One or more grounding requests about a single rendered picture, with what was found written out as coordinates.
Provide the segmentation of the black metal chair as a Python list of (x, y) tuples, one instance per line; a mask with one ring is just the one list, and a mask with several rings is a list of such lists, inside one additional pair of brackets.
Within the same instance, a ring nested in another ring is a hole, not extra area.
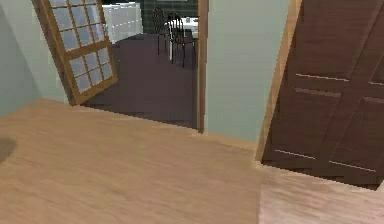
[(157, 53), (160, 53), (160, 37), (164, 38), (164, 49), (167, 49), (167, 30), (163, 10), (158, 6), (152, 11), (152, 21), (157, 35)]
[[(171, 62), (174, 62), (175, 59), (174, 49), (179, 46), (182, 47), (184, 58), (186, 57), (186, 46), (188, 44), (192, 45), (193, 56), (196, 56), (196, 44), (198, 39), (193, 36), (190, 29), (184, 28), (184, 23), (178, 13), (170, 12), (168, 14), (166, 26), (170, 41)], [(182, 59), (182, 67), (185, 67), (184, 58)]]

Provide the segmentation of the white kitchen cabinet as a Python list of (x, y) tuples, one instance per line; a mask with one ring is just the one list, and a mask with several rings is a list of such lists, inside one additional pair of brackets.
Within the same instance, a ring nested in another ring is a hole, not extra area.
[(103, 5), (106, 28), (112, 44), (143, 33), (141, 7), (137, 2)]

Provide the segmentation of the wooden glass-paned room door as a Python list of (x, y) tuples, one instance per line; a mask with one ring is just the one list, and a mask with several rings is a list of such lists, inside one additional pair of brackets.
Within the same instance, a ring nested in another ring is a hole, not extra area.
[(101, 0), (31, 1), (70, 104), (118, 81)]

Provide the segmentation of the dark brown panelled door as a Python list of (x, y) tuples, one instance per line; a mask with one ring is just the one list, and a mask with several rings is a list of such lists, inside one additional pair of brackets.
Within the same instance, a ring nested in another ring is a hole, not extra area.
[(302, 0), (262, 162), (384, 181), (384, 0)]

